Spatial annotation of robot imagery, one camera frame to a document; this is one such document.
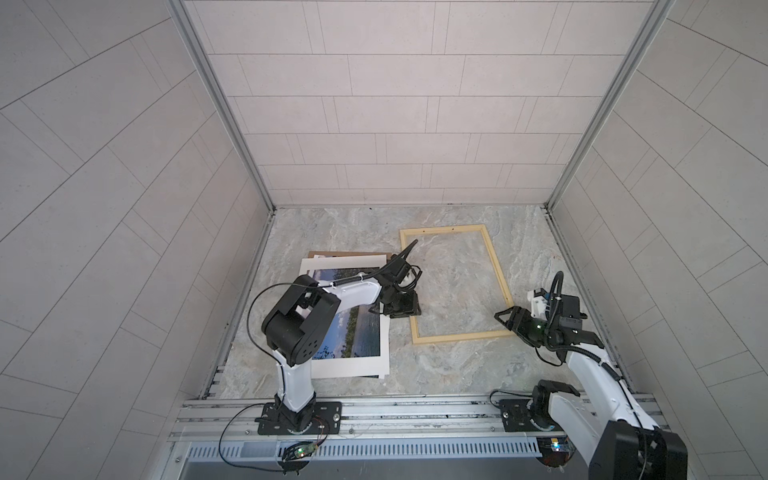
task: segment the black cable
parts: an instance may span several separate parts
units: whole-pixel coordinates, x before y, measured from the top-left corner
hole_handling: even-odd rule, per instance
[[[493,400],[492,400],[493,395],[495,395],[496,393],[506,393],[507,395],[514,395],[514,396],[522,397],[524,399],[533,398],[533,396],[530,396],[530,395],[522,395],[521,393],[509,392],[508,390],[493,389],[491,393],[488,395],[488,402],[494,407],[496,407],[497,409],[501,409],[501,407],[499,406],[498,403],[493,403]]]
[[[238,413],[235,414],[234,417],[232,417],[232,419],[227,423],[227,426],[224,427],[224,430],[221,431],[221,436],[219,437],[219,446],[218,446],[219,456],[221,457],[222,460],[224,460],[224,463],[226,463],[227,465],[232,465],[233,467],[237,467],[237,468],[251,468],[253,470],[259,470],[260,472],[285,473],[286,472],[285,469],[274,470],[272,468],[254,467],[253,465],[237,465],[237,464],[234,464],[234,463],[230,462],[226,458],[224,458],[224,455],[221,455],[221,440],[224,438],[224,433],[227,432],[227,429],[229,428],[229,426],[232,425],[232,422],[234,422],[235,419],[238,416],[240,416],[241,413],[245,412],[246,410],[251,409],[251,408],[256,407],[256,406],[264,406],[264,405],[265,404],[263,404],[263,403],[254,403],[253,405],[248,405],[246,408],[240,410]],[[262,420],[262,419],[253,419],[253,420],[255,422],[264,422],[264,420]]]

